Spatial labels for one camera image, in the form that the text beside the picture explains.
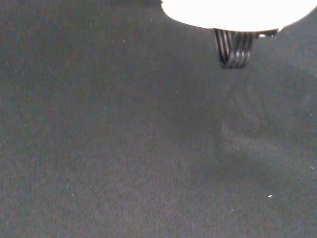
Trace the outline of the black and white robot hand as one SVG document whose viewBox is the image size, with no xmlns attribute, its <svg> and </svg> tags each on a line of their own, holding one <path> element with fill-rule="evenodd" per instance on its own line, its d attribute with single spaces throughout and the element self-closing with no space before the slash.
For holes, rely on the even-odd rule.
<svg viewBox="0 0 317 238">
<path fill-rule="evenodd" d="M 245 68 L 254 40 L 275 37 L 303 20 L 315 0 L 163 0 L 163 12 L 180 23 L 212 29 L 223 69 Z"/>
</svg>

